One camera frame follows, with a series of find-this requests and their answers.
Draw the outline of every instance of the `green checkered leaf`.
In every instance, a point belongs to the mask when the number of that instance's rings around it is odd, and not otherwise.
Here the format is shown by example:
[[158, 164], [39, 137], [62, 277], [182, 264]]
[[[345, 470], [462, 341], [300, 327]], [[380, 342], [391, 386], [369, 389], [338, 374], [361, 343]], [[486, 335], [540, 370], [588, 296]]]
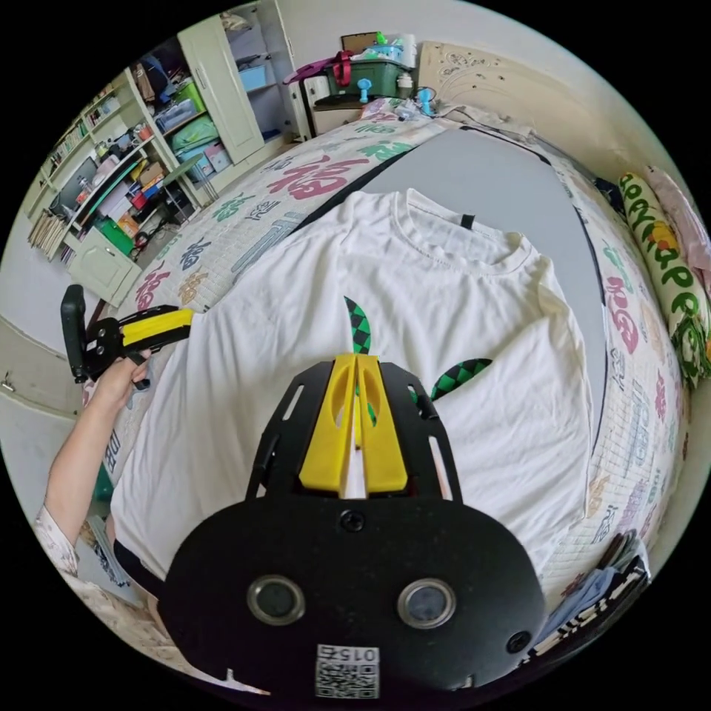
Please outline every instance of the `green checkered leaf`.
[[439, 400], [446, 394], [456, 390], [460, 385], [468, 383], [489, 365], [491, 365], [491, 360], [488, 358], [474, 358], [470, 361], [457, 363], [457, 365], [440, 375], [434, 388], [432, 388], [430, 400]]
[[347, 296], [343, 297], [348, 307], [350, 332], [353, 335], [353, 352], [367, 356], [370, 353], [370, 323], [364, 311]]

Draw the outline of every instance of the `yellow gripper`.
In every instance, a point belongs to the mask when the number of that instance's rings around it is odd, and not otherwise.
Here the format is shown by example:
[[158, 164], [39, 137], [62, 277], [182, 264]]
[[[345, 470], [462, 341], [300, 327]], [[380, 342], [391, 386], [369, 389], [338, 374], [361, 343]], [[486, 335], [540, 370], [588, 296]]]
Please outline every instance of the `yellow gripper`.
[[374, 355], [349, 353], [335, 359], [299, 475], [304, 488], [343, 496], [354, 439], [363, 454], [367, 493], [402, 491], [407, 470]]

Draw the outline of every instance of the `cabinet door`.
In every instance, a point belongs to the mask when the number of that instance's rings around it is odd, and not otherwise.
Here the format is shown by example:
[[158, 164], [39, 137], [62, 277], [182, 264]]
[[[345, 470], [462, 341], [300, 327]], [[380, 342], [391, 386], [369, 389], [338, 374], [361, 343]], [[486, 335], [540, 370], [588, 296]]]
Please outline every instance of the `cabinet door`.
[[67, 270], [72, 279], [112, 306], [116, 291], [138, 267], [121, 254], [98, 230], [89, 230], [75, 250]]
[[178, 34], [185, 59], [197, 81], [207, 112], [234, 163], [264, 145], [254, 112], [237, 72], [218, 16]]
[[282, 82], [294, 72], [294, 58], [291, 52], [289, 39], [284, 32], [284, 20], [276, 0], [262, 0], [257, 6], [257, 16], [264, 35], [264, 43], [267, 45], [274, 69], [274, 78], [279, 85], [281, 100], [284, 103], [285, 113], [290, 123], [290, 130], [296, 136], [305, 138], [304, 121], [297, 113], [295, 101], [298, 101], [295, 94], [299, 91], [297, 84], [286, 86]]

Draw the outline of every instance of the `blue fan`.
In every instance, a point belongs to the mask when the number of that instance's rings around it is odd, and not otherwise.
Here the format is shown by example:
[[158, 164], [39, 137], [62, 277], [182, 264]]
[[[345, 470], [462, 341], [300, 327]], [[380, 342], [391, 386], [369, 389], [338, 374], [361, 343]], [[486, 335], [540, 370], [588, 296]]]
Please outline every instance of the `blue fan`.
[[422, 87], [417, 91], [417, 101], [420, 104], [420, 109], [425, 116], [434, 116], [430, 102], [435, 98], [434, 89]]
[[358, 89], [361, 90], [361, 103], [362, 104], [367, 104], [368, 103], [368, 90], [372, 87], [373, 83], [369, 79], [359, 79], [358, 80]]

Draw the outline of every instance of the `green storage box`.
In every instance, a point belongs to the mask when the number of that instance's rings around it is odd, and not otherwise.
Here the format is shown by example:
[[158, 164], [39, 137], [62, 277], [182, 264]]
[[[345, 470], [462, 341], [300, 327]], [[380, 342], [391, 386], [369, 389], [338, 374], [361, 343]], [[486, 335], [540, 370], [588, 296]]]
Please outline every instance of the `green storage box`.
[[373, 85], [368, 90], [368, 97], [378, 96], [397, 96], [398, 95], [398, 77], [406, 71], [402, 64], [397, 61], [388, 61], [387, 59], [362, 59], [360, 61], [352, 61], [350, 63], [350, 84], [347, 87], [341, 87], [336, 84], [336, 78], [333, 75], [333, 67], [328, 67], [328, 83], [331, 89], [331, 94], [354, 94], [360, 96], [361, 90], [358, 89], [358, 81], [360, 79], [369, 79]]
[[192, 79], [190, 79], [184, 87], [176, 91], [174, 98], [178, 104], [185, 99], [192, 99], [195, 105], [195, 110], [198, 113], [205, 111], [205, 104], [200, 96], [200, 92], [198, 91], [195, 82]]
[[133, 249], [133, 240], [110, 217], [97, 222], [96, 226], [119, 252], [128, 256]]

